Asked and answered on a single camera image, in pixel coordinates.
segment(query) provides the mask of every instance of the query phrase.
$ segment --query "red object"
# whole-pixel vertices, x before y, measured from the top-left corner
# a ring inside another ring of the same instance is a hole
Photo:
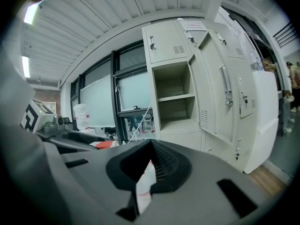
[[[99,142],[95,147],[100,149],[106,149],[106,148],[110,148],[112,144],[113,141],[104,141],[104,142]]]

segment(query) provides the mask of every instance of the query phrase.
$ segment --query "metal railing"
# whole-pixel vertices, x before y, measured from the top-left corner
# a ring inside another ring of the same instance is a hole
[[[286,26],[284,26],[279,32],[277,32],[273,36],[276,41],[278,42],[280,48],[284,45],[287,45],[288,43],[292,42],[296,38],[298,38],[298,34],[292,25],[291,22],[289,22]]]

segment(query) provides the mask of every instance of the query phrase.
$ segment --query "ceiling light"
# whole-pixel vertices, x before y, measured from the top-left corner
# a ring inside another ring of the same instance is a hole
[[[22,63],[23,63],[23,71],[25,77],[30,77],[29,74],[29,58],[28,57],[22,57]]]
[[[25,23],[32,24],[34,14],[37,11],[38,5],[39,5],[39,3],[32,4],[31,6],[29,6],[27,8],[27,11],[26,11],[26,14],[25,14],[25,17],[24,17],[24,22]]]

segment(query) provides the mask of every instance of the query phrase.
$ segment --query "ventilation slot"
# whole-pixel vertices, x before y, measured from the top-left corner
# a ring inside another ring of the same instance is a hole
[[[243,53],[242,53],[241,49],[239,49],[239,48],[236,48],[236,51],[238,52],[238,55],[243,55]]]
[[[175,53],[184,53],[183,46],[175,46],[173,47]]]
[[[255,99],[251,100],[252,108],[255,108]]]
[[[208,122],[208,115],[207,115],[207,111],[205,110],[201,110],[201,121]]]

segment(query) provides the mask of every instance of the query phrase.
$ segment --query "ceiling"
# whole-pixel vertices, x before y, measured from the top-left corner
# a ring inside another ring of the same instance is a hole
[[[43,82],[57,83],[85,49],[126,21],[177,8],[206,13],[210,3],[210,0],[43,1],[33,24],[24,23],[22,32],[21,52],[30,59],[30,80],[40,77]]]

